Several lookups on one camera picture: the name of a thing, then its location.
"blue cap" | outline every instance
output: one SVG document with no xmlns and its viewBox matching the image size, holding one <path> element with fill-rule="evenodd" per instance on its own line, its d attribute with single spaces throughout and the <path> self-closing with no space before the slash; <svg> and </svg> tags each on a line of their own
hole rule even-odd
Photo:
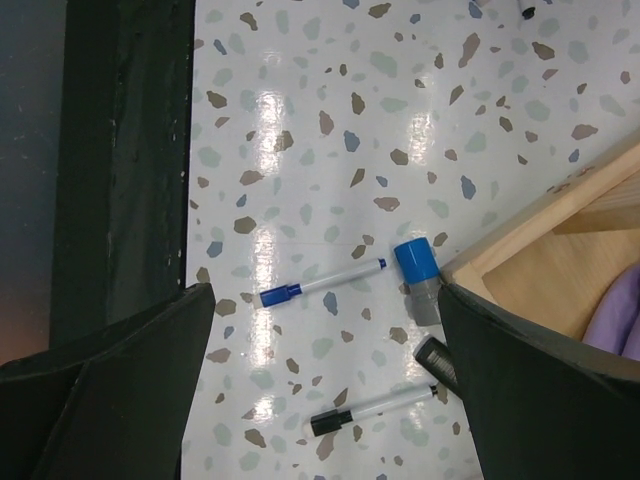
<svg viewBox="0 0 640 480">
<path fill-rule="evenodd" d="M 279 303 L 288 302 L 296 295 L 300 295 L 302 290 L 300 284 L 283 285 L 282 287 L 272 288 L 260 294 L 260 301 L 263 307 L 271 307 Z"/>
<path fill-rule="evenodd" d="M 426 238 L 420 237 L 398 245 L 393 249 L 402 269 L 404 280 L 409 285 L 422 282 L 440 274 Z"/>
</svg>

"gray wall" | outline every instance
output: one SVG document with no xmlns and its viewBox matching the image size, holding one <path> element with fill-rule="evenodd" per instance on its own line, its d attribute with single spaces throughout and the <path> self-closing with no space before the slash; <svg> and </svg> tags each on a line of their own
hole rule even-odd
<svg viewBox="0 0 640 480">
<path fill-rule="evenodd" d="M 0 364 L 48 345 L 65 8 L 0 0 Z"/>
</svg>

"wooden box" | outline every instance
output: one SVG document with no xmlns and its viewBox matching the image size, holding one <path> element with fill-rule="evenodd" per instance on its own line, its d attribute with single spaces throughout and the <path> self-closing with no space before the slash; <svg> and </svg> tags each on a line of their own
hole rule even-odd
<svg viewBox="0 0 640 480">
<path fill-rule="evenodd" d="M 640 262 L 640 132 L 550 189 L 442 268 L 502 308 L 581 339 L 602 296 Z"/>
</svg>

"marker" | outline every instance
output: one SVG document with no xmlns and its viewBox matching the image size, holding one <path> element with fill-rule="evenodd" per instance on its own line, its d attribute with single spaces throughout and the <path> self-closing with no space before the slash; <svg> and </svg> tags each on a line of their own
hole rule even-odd
<svg viewBox="0 0 640 480">
<path fill-rule="evenodd" d="M 355 280 L 356 278 L 364 277 L 365 275 L 369 275 L 374 272 L 379 272 L 386 266 L 387 262 L 384 258 L 376 258 L 350 270 L 328 273 L 305 283 L 283 285 L 281 287 L 262 292 L 259 297 L 254 297 L 254 305 L 257 308 L 262 308 L 288 302 L 293 297 L 302 295 L 303 293 L 311 293 L 316 290 L 322 290 L 341 283 L 346 283 L 351 280 Z"/>
<path fill-rule="evenodd" d="M 309 422 L 304 425 L 303 429 L 305 429 L 310 436 L 319 437 L 342 429 L 342 425 L 346 423 L 359 422 L 378 415 L 379 413 L 385 413 L 406 405 L 429 400 L 437 393 L 438 391 L 435 385 L 423 385 L 409 390 L 391 393 L 349 410 L 335 409 L 314 415 Z"/>
<path fill-rule="evenodd" d="M 529 20 L 536 14 L 536 2 L 535 0 L 518 0 L 520 6 L 520 12 L 522 12 L 522 18 Z"/>
</svg>

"purple fabric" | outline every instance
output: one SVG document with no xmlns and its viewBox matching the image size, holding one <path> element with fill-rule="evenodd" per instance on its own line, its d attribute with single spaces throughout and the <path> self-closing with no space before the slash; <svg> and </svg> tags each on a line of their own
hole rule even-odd
<svg viewBox="0 0 640 480">
<path fill-rule="evenodd" d="M 609 288 L 582 341 L 640 360 L 640 264 L 629 268 Z"/>
<path fill-rule="evenodd" d="M 640 316 L 631 327 L 622 356 L 640 362 Z"/>
</svg>

